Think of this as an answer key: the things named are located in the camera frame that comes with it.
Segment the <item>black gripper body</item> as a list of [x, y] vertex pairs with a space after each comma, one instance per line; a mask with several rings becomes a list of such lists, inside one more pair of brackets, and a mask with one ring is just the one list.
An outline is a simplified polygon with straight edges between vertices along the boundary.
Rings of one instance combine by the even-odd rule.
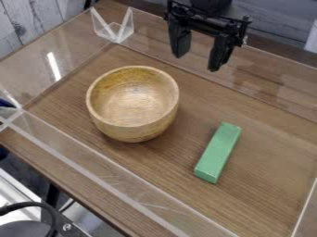
[[232, 2], [233, 0], [168, 0], [168, 25], [170, 19], [177, 19], [192, 31], [212, 37], [228, 33], [235, 38], [235, 46], [243, 46], [253, 20], [248, 14], [239, 12]]

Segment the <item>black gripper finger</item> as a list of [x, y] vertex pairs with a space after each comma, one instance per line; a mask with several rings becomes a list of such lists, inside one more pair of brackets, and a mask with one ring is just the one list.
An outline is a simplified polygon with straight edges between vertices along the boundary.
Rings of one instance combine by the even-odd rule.
[[235, 50], [235, 38], [228, 33], [221, 33], [215, 39], [215, 46], [209, 54], [209, 70], [216, 72], [228, 62]]
[[169, 20], [169, 36], [173, 54], [181, 58], [192, 49], [192, 30], [177, 19]]

